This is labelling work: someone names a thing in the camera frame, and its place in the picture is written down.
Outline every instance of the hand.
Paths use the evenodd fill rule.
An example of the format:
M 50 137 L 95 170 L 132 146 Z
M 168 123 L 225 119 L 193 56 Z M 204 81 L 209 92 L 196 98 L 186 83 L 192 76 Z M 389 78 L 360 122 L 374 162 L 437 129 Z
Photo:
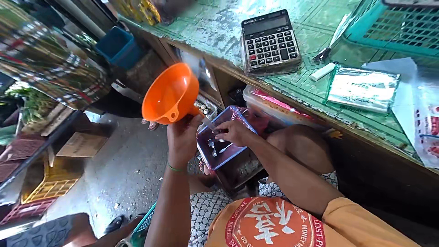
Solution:
M 175 169 L 185 169 L 197 151 L 197 128 L 203 116 L 185 116 L 168 126 L 168 162 Z
M 215 139 L 229 141 L 238 147 L 248 146 L 252 139 L 258 136 L 238 120 L 224 122 L 218 125 L 215 129 L 228 130 L 227 133 L 217 134 Z

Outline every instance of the calculator display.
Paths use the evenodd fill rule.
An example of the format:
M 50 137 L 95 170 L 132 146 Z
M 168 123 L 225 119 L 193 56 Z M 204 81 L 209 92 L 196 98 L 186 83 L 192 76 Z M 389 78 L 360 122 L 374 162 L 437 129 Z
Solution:
M 287 24 L 287 19 L 283 16 L 281 18 L 277 19 L 268 19 L 264 22 L 255 22 L 250 25 L 245 26 L 245 32 L 250 33 L 257 33 L 265 30 L 269 30 L 272 28 L 276 28 L 279 26 L 284 26 Z

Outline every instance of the purple plastic container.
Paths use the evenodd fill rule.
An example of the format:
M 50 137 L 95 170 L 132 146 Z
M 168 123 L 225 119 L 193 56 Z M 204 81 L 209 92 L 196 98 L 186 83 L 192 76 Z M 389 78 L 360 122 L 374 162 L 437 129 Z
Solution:
M 242 109 L 234 105 L 228 106 L 223 112 L 221 112 L 214 120 L 212 120 L 213 125 L 218 126 L 223 122 L 230 120 L 239 120 L 251 131 L 255 132 L 255 129 L 248 123 L 245 117 L 242 115 Z M 209 127 L 204 127 L 197 136 L 197 147 L 201 153 L 201 156 L 206 161 L 206 165 L 213 171 L 217 170 L 223 166 L 227 161 L 231 160 L 233 157 L 244 151 L 247 147 L 237 147 L 235 144 L 229 146 L 224 152 L 219 153 L 216 157 L 212 156 L 212 148 L 209 147 L 208 140 L 214 139 L 215 134 Z

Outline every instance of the yellow plastic crate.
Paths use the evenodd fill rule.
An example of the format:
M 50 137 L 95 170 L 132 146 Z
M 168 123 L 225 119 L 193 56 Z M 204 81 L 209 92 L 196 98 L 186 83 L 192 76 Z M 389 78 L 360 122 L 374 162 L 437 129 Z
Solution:
M 22 191 L 22 204 L 36 200 L 47 199 L 65 195 L 82 173 L 71 172 L 63 169 L 62 164 L 54 163 L 54 167 L 49 166 L 47 156 L 44 156 L 44 178 L 43 181 L 34 189 Z

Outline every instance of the calculator keypad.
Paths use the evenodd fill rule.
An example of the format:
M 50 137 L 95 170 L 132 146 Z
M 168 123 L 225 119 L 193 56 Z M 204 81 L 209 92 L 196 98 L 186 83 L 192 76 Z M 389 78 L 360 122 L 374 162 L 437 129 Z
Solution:
M 292 31 L 284 29 L 277 34 L 247 41 L 247 54 L 251 67 L 287 61 L 299 56 Z

